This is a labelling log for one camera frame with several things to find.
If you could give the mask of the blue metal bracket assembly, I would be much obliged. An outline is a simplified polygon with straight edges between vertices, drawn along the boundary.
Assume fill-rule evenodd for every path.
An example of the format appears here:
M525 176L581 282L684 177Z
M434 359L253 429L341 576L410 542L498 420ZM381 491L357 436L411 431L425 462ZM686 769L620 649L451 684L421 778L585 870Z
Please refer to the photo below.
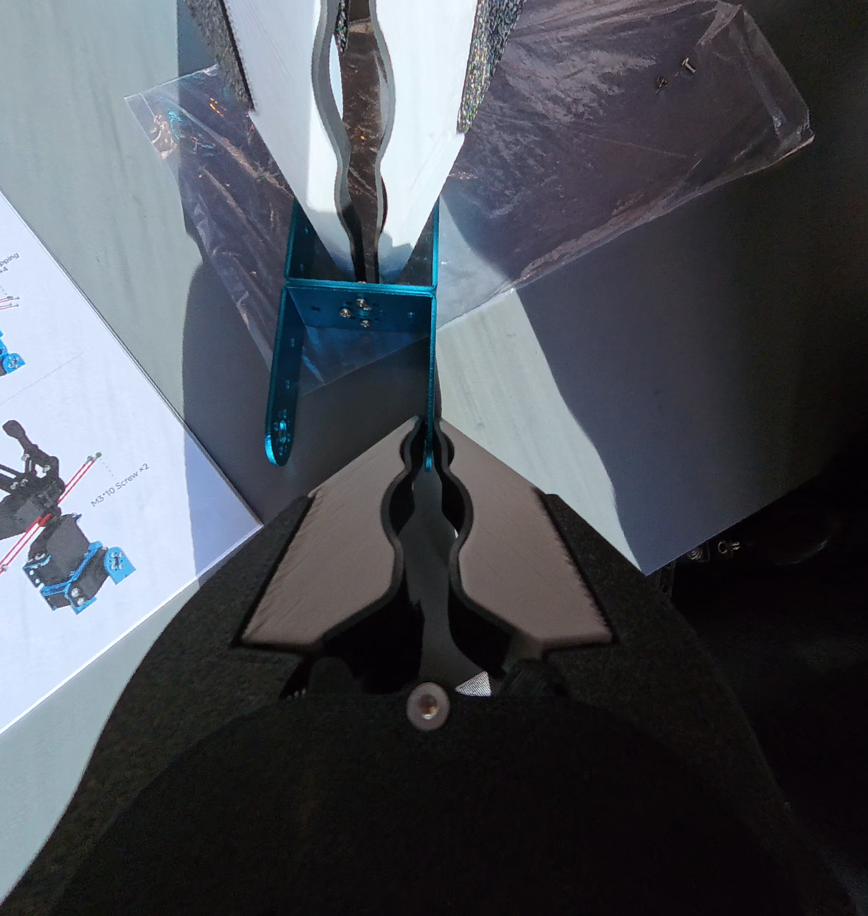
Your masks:
M270 374L265 446L285 465L292 450L305 332L308 328L372 340L397 333L428 337L425 468L433 463L440 204L436 202L405 269L394 283L346 280L310 219L293 202Z

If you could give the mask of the large clear plastic bag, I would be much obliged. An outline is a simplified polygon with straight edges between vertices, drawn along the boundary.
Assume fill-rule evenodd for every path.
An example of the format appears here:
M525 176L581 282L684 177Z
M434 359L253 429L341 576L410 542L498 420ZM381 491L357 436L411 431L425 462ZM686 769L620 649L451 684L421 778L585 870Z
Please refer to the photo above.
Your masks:
M438 323L811 138L742 6L525 2L442 190Z

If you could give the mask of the white instruction sheet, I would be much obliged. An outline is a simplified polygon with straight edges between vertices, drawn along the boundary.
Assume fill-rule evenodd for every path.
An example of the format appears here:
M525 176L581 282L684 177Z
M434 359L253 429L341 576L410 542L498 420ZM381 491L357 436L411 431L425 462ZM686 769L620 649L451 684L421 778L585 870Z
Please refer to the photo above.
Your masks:
M0 734L258 526L0 190Z

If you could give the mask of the small clear plastic bag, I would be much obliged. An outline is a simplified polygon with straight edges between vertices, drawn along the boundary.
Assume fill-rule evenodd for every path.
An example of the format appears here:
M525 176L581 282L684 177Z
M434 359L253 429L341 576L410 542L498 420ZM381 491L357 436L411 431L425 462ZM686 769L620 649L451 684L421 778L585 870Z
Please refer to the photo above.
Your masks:
M174 176L189 222L267 363L293 195L219 65L126 98Z

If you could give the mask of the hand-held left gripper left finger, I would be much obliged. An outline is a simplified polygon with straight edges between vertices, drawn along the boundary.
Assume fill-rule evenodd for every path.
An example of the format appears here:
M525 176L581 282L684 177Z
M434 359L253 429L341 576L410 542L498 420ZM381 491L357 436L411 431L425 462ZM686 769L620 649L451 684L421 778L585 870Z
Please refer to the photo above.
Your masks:
M409 479L422 429L421 418L404 422L310 493L243 645L316 653L396 595L404 558L390 501Z

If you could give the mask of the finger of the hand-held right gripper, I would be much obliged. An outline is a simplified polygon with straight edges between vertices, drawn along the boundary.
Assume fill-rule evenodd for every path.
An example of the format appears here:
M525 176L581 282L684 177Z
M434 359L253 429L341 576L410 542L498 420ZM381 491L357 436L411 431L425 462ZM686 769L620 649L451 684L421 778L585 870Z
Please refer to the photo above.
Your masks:
M464 134L457 128L477 3L371 1L385 86L375 166L377 261L394 281L417 244Z
M366 279L348 190L340 49L348 2L224 3L250 93L250 117L336 266Z

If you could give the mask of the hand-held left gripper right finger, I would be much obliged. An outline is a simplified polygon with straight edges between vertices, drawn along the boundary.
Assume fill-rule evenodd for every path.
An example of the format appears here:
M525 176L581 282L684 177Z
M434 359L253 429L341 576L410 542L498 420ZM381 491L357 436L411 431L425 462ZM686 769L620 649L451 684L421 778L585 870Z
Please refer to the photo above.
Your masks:
M541 492L447 422L435 459L457 537L449 559L451 636L468 657L542 657L609 644L600 607Z

